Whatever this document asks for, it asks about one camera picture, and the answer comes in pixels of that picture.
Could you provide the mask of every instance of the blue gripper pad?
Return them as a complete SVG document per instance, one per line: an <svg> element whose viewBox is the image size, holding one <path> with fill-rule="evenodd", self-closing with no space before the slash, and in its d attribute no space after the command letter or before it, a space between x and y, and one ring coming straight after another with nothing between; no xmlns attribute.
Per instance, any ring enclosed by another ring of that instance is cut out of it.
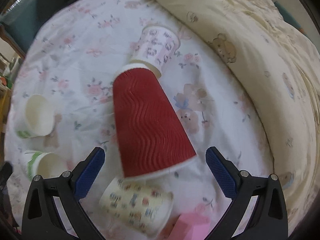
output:
<svg viewBox="0 0 320 240"><path fill-rule="evenodd" d="M212 174L217 180L225 197L231 198L233 200L237 195L237 189L238 189L237 182L234 179L234 177L230 174L226 166L222 163L222 161L225 164L230 163L237 171L238 169L233 165L232 162L225 160L215 147L210 147L209 149L207 149L207 152L205 154L205 160Z"/></svg>
<svg viewBox="0 0 320 240"><path fill-rule="evenodd" d="M104 150L99 147L96 147L95 149L97 149L96 153L91 157L89 163L83 169L78 179L75 181L74 197L76 200L85 198L87 196L94 180L96 179L102 165L104 164L104 160L105 160Z"/></svg>

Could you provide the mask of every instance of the paper cup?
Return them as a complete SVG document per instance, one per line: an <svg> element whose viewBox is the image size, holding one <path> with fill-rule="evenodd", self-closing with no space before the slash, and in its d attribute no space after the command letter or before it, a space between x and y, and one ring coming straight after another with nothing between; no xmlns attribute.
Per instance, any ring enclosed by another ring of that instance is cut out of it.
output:
<svg viewBox="0 0 320 240"><path fill-rule="evenodd" d="M148 25L142 30L130 63L145 64L159 78L162 66L179 47L180 40L173 31L160 25Z"/></svg>
<svg viewBox="0 0 320 240"><path fill-rule="evenodd" d="M116 178L103 193L99 205L129 227L155 237L170 217L173 194Z"/></svg>
<svg viewBox="0 0 320 240"><path fill-rule="evenodd" d="M125 178L149 179L188 165L196 152L155 75L129 69L113 83L117 140Z"/></svg>
<svg viewBox="0 0 320 240"><path fill-rule="evenodd" d="M67 163L59 155L40 151L25 151L22 166L30 181L36 175L44 179L59 177L68 170Z"/></svg>
<svg viewBox="0 0 320 240"><path fill-rule="evenodd" d="M41 95L31 96L18 111L15 132L20 138L46 136L53 127L54 109Z"/></svg>
<svg viewBox="0 0 320 240"><path fill-rule="evenodd" d="M126 72L130 69L134 69L134 68L145 68L145 69L149 70L149 68L142 63L129 63L129 64L124 65L121 68L119 68L118 71L115 73L113 79L115 80L117 78L117 76L119 76L121 73Z"/></svg>

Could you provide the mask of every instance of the screw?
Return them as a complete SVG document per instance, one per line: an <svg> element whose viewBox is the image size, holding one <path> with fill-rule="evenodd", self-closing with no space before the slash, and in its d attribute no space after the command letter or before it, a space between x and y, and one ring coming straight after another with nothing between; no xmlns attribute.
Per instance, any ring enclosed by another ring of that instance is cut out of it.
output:
<svg viewBox="0 0 320 240"><path fill-rule="evenodd" d="M41 179L41 175L36 175L36 176L33 177L34 181L38 181L39 179Z"/></svg>
<svg viewBox="0 0 320 240"><path fill-rule="evenodd" d="M248 176L249 176L249 172L247 172L247 171L240 171L240 175L241 175L242 177L248 177Z"/></svg>
<svg viewBox="0 0 320 240"><path fill-rule="evenodd" d="M271 174L271 179L277 180L277 179L278 179L278 176L277 176L276 174Z"/></svg>
<svg viewBox="0 0 320 240"><path fill-rule="evenodd" d="M64 172L62 173L62 177L67 178L67 177L70 176L70 174L71 174L70 171L64 171Z"/></svg>

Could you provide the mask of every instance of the cup with green print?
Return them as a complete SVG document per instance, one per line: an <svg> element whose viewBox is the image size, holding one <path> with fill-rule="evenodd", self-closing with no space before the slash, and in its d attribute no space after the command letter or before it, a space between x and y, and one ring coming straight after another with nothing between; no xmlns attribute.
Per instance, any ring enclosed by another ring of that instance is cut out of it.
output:
<svg viewBox="0 0 320 240"><path fill-rule="evenodd" d="M21 163L30 181L36 175L44 179L59 177L68 170L67 162L55 153L27 150L22 155Z"/></svg>
<svg viewBox="0 0 320 240"><path fill-rule="evenodd" d="M46 136L54 127L54 109L50 102L41 95L31 96L18 109L15 120L15 132L23 139Z"/></svg>

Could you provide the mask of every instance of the cup with text print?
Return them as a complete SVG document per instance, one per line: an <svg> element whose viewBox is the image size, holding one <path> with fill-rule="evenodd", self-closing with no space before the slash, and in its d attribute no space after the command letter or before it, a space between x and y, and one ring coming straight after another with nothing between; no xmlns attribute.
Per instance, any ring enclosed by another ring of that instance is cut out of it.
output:
<svg viewBox="0 0 320 240"><path fill-rule="evenodd" d="M115 178L103 193L99 205L127 226L155 237L170 217L173 194Z"/></svg>
<svg viewBox="0 0 320 240"><path fill-rule="evenodd" d="M147 25L142 30L130 63L143 63L160 78L163 65L171 60L179 47L180 40L173 31L161 25Z"/></svg>

